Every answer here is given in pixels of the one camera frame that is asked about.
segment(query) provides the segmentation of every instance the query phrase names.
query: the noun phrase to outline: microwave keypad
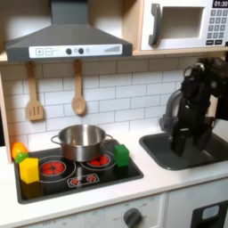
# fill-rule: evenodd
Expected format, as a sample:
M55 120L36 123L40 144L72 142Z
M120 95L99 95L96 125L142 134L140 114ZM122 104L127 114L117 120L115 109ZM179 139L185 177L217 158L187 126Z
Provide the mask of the microwave keypad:
M206 45L221 45L227 22L228 10L212 10L210 12Z

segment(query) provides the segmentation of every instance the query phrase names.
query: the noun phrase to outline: digital display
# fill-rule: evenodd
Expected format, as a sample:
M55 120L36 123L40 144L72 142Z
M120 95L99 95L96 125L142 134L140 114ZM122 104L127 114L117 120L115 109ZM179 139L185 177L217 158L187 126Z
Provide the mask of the digital display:
M228 1L224 0L214 0L213 1L213 8L228 8Z

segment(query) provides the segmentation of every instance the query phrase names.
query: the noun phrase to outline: pot handle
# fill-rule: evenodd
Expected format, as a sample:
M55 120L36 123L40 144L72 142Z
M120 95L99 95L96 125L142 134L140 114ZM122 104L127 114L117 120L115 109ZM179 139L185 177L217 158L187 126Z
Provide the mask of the pot handle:
M56 141L53 140L53 139L56 138L56 137L58 137L58 135L53 136L53 137L51 138L51 141L52 141L53 143L55 143L55 144L61 145L59 142L56 142Z
M112 141L112 140L113 140L113 137L112 137L110 134L106 134L106 137L107 137L107 136L108 136L110 139L107 140L107 141L104 139L104 141L103 141L102 144L105 144L105 143L107 143L108 141Z

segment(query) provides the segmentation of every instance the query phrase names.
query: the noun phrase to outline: yellow toy food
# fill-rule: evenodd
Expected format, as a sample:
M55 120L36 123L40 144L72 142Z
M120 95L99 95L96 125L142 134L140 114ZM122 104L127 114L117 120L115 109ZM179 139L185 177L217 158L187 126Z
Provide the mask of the yellow toy food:
M12 152L13 159L16 159L17 155L20 152L28 153L28 150L27 150L26 146L23 143L21 143L21 142L15 142L12 145L11 152Z
M20 164L20 179L24 183L33 183L39 181L38 159L27 158Z

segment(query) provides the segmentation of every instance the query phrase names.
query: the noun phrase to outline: cabinet knob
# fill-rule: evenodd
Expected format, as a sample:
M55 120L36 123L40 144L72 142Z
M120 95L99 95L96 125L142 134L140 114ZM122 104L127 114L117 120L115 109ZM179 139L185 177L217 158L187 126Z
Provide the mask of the cabinet knob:
M124 214L124 221L128 228L134 228L142 218L142 214L137 208L131 208Z

